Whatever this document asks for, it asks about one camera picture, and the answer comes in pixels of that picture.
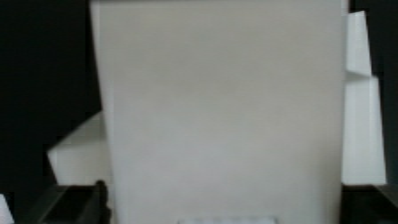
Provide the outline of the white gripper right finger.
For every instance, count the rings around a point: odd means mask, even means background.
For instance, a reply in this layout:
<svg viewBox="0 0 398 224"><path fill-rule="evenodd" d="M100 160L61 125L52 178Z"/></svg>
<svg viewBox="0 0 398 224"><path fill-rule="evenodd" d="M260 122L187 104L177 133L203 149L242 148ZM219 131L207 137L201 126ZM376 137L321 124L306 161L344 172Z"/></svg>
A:
<svg viewBox="0 0 398 224"><path fill-rule="evenodd" d="M345 185L340 224L398 224L398 185Z"/></svg>

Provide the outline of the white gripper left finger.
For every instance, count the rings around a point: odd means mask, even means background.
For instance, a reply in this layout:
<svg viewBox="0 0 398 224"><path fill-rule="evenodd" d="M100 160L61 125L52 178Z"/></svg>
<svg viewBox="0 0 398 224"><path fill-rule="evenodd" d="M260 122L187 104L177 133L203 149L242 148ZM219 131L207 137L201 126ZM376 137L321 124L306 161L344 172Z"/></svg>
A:
<svg viewBox="0 0 398 224"><path fill-rule="evenodd" d="M104 181L93 185L58 185L26 216L26 224L111 224L109 189Z"/></svg>

